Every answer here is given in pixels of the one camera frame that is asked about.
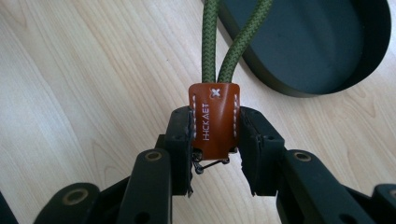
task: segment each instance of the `green rope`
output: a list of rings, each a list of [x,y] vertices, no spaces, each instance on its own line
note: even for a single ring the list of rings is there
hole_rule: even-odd
[[[216,31],[219,0],[205,0],[202,27],[202,82],[216,82]]]
[[[232,82],[239,58],[268,15],[273,0],[259,0],[242,31],[236,36],[219,71],[218,82]]]

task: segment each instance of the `leather tag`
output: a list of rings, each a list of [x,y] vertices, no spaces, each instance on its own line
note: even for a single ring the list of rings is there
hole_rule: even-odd
[[[202,160],[226,160],[239,140],[239,86],[233,83],[197,83],[189,88],[194,116],[192,146]]]

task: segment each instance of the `wooden table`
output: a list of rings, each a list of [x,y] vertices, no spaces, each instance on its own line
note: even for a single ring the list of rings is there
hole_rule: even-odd
[[[67,185],[113,185],[154,147],[200,82],[202,11],[198,0],[0,1],[0,190],[20,223]],[[219,29],[218,70],[230,43]],[[233,82],[287,148],[371,194],[396,183],[395,41],[369,77],[335,94],[282,95],[244,62]],[[195,175],[192,197],[174,198],[174,223],[278,223],[276,200],[251,197],[240,163]]]

